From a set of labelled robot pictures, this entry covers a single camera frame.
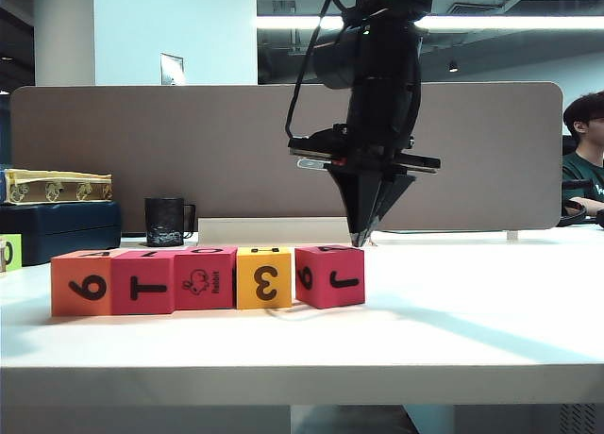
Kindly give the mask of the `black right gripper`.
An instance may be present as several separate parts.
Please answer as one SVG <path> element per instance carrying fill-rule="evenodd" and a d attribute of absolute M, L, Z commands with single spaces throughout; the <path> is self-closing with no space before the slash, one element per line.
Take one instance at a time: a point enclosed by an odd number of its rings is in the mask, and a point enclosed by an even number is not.
<path fill-rule="evenodd" d="M 441 160 L 408 152 L 421 104 L 419 81 L 323 78 L 321 84 L 348 91 L 345 120 L 308 136 L 293 135 L 288 147 L 295 156 L 323 162 L 340 191 L 351 243 L 363 246 L 416 180 L 409 173 L 435 174 Z"/>

